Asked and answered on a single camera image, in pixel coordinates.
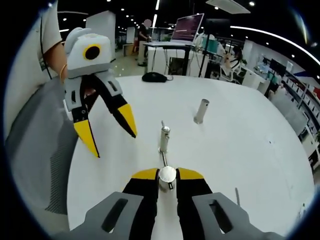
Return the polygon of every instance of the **gripper jaw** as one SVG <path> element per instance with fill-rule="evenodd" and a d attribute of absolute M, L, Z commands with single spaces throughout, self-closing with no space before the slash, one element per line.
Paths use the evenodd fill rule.
<path fill-rule="evenodd" d="M 68 111 L 72 114 L 74 129 L 88 149 L 99 158 L 99 151 L 92 133 L 85 103 L 85 90 L 87 88 L 95 89 L 109 112 L 133 138 L 137 136 L 137 128 L 131 106 L 122 96 L 121 86 L 114 78 L 112 71 L 66 79 L 65 103 Z"/>

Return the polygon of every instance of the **chair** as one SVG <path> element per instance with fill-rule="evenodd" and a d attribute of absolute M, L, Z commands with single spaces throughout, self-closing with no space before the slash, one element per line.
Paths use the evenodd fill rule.
<path fill-rule="evenodd" d="M 78 140 L 54 78 L 25 104 L 5 141 L 12 176 L 31 214 L 50 235 L 69 231 L 67 187 Z"/>
<path fill-rule="evenodd" d="M 230 70 L 229 74 L 226 74 L 223 68 L 220 66 L 219 80 L 226 81 L 229 83 L 234 83 L 234 82 L 237 83 L 237 80 L 234 79 L 234 73 L 237 74 L 239 71 L 241 71 L 240 62 Z"/>

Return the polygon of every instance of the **laptop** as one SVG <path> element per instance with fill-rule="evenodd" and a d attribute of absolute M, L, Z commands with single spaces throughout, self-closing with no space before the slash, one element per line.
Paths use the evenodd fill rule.
<path fill-rule="evenodd" d="M 181 17 L 176 21 L 170 41 L 154 41 L 145 43 L 150 47 L 162 46 L 195 46 L 194 41 L 204 19 L 204 13 Z"/>

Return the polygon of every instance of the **white pillar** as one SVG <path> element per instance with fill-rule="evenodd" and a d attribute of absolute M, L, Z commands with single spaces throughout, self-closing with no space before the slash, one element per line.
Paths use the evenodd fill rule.
<path fill-rule="evenodd" d="M 111 42 L 112 60 L 116 58 L 116 15 L 111 11 L 103 11 L 90 16 L 85 22 L 86 28 L 91 28 L 93 33 L 106 36 Z"/>

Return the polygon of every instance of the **white shirt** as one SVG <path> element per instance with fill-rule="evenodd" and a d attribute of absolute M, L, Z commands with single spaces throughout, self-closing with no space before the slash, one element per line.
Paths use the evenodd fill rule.
<path fill-rule="evenodd" d="M 57 2 L 53 4 L 42 16 L 43 53 L 62 40 L 59 32 L 57 5 Z M 25 38 L 8 77 L 4 97 L 5 139 L 20 110 L 38 88 L 50 79 L 47 71 L 43 72 L 40 66 L 42 58 L 40 26 L 41 18 L 35 22 Z"/>

